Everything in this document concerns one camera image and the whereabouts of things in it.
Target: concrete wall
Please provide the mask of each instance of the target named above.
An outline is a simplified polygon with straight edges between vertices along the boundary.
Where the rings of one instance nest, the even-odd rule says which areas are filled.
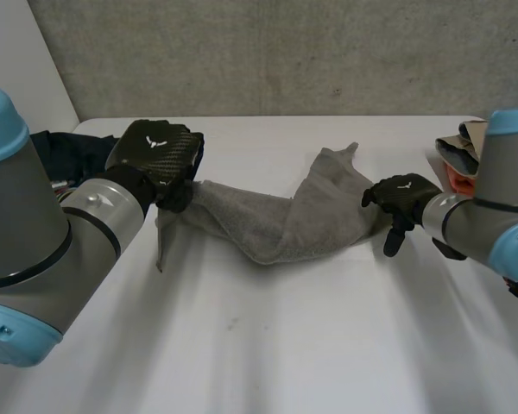
[[[82,119],[518,106],[518,0],[29,0]]]

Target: towel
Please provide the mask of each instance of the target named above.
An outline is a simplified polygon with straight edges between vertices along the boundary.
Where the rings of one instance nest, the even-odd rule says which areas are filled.
[[[368,235],[377,219],[374,205],[361,207],[372,183],[353,168],[357,147],[323,148],[290,199],[211,181],[194,183],[193,201],[179,219],[231,240],[263,265],[335,253]],[[171,213],[159,210],[160,239],[172,221]]]

